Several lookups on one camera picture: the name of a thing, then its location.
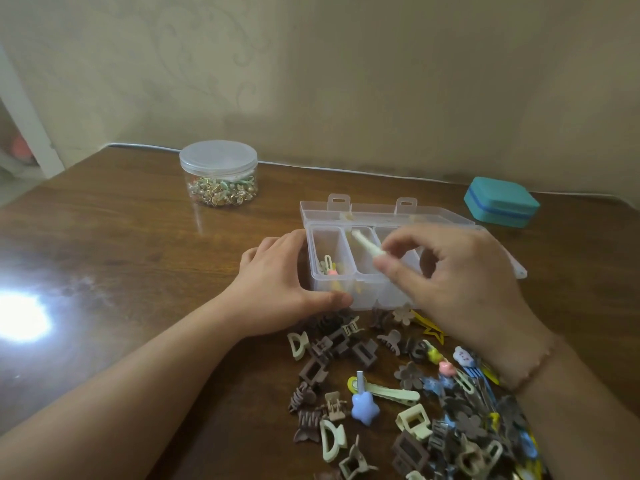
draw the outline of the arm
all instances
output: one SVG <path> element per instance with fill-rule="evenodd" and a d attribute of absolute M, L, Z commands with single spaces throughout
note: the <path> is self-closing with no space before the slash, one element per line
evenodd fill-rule
<path fill-rule="evenodd" d="M 424 246 L 422 274 L 399 260 Z M 488 232 L 416 225 L 389 234 L 374 265 L 434 322 L 491 363 L 518 401 L 557 480 L 637 476 L 640 420 L 527 306 L 506 254 Z"/>
<path fill-rule="evenodd" d="M 240 339 L 351 304 L 302 290 L 303 230 L 243 254 L 235 281 L 155 339 L 0 438 L 0 479 L 142 479 Z"/>

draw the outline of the clear plastic organizer box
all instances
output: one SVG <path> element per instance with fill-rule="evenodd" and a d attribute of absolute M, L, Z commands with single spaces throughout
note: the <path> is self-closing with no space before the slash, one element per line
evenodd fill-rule
<path fill-rule="evenodd" d="M 393 230 L 408 224 L 436 222 L 479 227 L 449 210 L 420 207 L 416 199 L 407 197 L 400 197 L 395 205 L 384 205 L 351 203 L 348 195 L 331 194 L 327 202 L 301 201 L 300 213 L 307 231 L 311 289 L 346 291 L 353 297 L 354 310 L 370 310 L 376 301 L 386 310 L 414 303 L 373 267 L 371 255 L 351 236 L 352 230 L 358 229 L 380 245 Z M 402 261 L 420 271 L 421 253 L 420 248 L 409 251 Z M 338 274 L 320 272 L 320 261 L 326 255 L 331 256 Z M 525 277 L 524 268 L 509 257 L 516 275 L 524 272 L 518 277 Z"/>

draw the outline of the white cable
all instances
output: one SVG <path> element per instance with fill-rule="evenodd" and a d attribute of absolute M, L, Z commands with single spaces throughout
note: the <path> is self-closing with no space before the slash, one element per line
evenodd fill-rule
<path fill-rule="evenodd" d="M 172 153 L 180 153 L 180 150 L 176 148 L 169 148 L 167 146 L 156 146 L 155 144 L 140 144 L 140 143 L 108 143 L 105 144 L 102 148 L 106 148 L 107 146 L 112 146 L 116 148 L 141 148 L 144 150 L 161 150 L 164 152 L 172 152 Z M 373 177 L 389 177 L 389 178 L 402 178 L 404 180 L 420 180 L 421 182 L 436 182 L 439 184 L 449 184 L 449 185 L 465 185 L 465 184 L 457 184 L 455 182 L 447 182 L 445 180 L 437 180 L 436 178 L 421 178 L 421 177 L 399 177 L 398 175 L 386 175 L 384 173 L 371 173 L 368 171 L 358 171 L 358 170 L 343 170 L 339 168 L 325 168 L 321 166 L 303 166 L 303 165 L 290 165 L 287 163 L 276 163 L 276 162 L 266 162 L 262 160 L 258 160 L 259 163 L 263 163 L 266 165 L 277 165 L 277 166 L 288 166 L 292 168 L 306 168 L 308 170 L 325 170 L 325 171 L 338 171 L 341 173 L 355 173 L 357 175 L 372 175 Z M 550 194 L 550 195 L 569 195 L 569 196 L 578 196 L 578 197 L 601 197 L 619 200 L 624 202 L 632 209 L 637 209 L 635 204 L 631 201 L 625 199 L 624 197 L 620 197 L 618 195 L 613 194 L 601 194 L 601 193 L 591 193 L 591 192 L 563 192 L 563 191 L 542 191 L 542 190 L 530 190 L 531 193 L 536 194 Z"/>

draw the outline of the blue jewelry case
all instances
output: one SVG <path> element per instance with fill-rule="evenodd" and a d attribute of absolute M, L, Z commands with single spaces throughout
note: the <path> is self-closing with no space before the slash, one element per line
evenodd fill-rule
<path fill-rule="evenodd" d="M 465 195 L 471 214 L 491 224 L 522 228 L 540 208 L 540 203 L 520 184 L 475 177 Z"/>

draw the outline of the left hand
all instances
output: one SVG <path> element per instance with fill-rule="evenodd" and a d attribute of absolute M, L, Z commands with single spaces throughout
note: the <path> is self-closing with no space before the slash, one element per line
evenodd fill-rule
<path fill-rule="evenodd" d="M 240 327 L 243 337 L 282 330 L 309 315 L 347 308 L 353 298 L 341 291 L 308 291 L 298 280 L 298 254 L 307 239 L 304 229 L 266 237 L 244 252 L 240 272 L 215 298 Z"/>

